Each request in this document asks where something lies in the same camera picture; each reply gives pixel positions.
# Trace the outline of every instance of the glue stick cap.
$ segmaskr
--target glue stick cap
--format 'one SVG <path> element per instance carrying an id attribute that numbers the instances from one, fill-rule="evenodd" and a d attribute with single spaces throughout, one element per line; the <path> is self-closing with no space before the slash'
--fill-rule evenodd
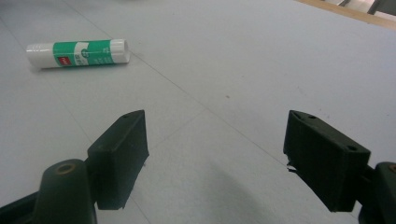
<path id="1" fill-rule="evenodd" d="M 128 43 L 124 39 L 112 39 L 110 41 L 111 58 L 114 63 L 128 63 L 130 60 L 130 52 Z"/>
<path id="2" fill-rule="evenodd" d="M 53 43 L 33 44 L 26 48 L 26 56 L 29 62 L 38 68 L 59 67 L 53 57 Z"/>

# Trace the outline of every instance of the white surface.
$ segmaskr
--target white surface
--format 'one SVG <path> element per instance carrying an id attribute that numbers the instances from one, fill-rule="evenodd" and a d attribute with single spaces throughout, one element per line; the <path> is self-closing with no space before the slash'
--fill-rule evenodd
<path id="1" fill-rule="evenodd" d="M 124 39 L 112 39 L 110 41 L 111 58 L 114 63 L 128 63 L 131 52 L 128 43 Z"/>
<path id="2" fill-rule="evenodd" d="M 367 13 L 374 1 L 375 0 L 352 0 L 346 4 L 346 7 Z"/>
<path id="3" fill-rule="evenodd" d="M 381 17 L 381 18 L 384 18 L 384 19 L 387 19 L 387 20 L 390 20 L 390 21 L 396 21 L 396 16 L 390 15 L 388 13 L 383 13 L 383 12 L 377 11 L 375 13 L 375 15 L 377 17 Z"/>
<path id="4" fill-rule="evenodd" d="M 145 109 L 150 157 L 99 223 L 357 223 L 287 172 L 287 115 L 396 161 L 396 33 L 290 0 L 0 2 L 0 205 Z M 27 45 L 128 40 L 128 64 L 37 70 Z"/>
<path id="5" fill-rule="evenodd" d="M 37 68 L 60 67 L 53 57 L 54 43 L 31 44 L 26 48 L 26 57 Z"/>

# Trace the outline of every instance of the wooden edge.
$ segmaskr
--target wooden edge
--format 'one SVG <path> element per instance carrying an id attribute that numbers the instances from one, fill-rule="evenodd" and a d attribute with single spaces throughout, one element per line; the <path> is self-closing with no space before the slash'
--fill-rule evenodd
<path id="1" fill-rule="evenodd" d="M 312 7 L 318 7 L 321 9 L 328 10 L 330 12 L 346 16 L 358 21 L 365 21 L 374 25 L 379 25 L 391 30 L 396 30 L 396 21 L 389 21 L 384 18 L 366 14 L 364 12 L 356 11 L 347 7 L 339 7 L 337 5 L 327 3 L 320 0 L 297 0 L 298 2 L 307 4 Z"/>

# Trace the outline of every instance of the white glue stick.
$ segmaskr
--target white glue stick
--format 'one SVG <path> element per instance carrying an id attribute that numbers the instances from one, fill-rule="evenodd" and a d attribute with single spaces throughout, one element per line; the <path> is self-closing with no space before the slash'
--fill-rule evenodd
<path id="1" fill-rule="evenodd" d="M 130 59 L 124 39 L 33 44 L 26 55 L 38 68 L 128 63 Z"/>

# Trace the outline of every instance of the metal screw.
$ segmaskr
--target metal screw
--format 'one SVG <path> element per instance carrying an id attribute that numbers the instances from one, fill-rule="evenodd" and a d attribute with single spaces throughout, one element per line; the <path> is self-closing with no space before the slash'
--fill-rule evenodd
<path id="1" fill-rule="evenodd" d="M 396 174 L 396 164 L 392 164 L 389 166 L 389 169 Z"/>

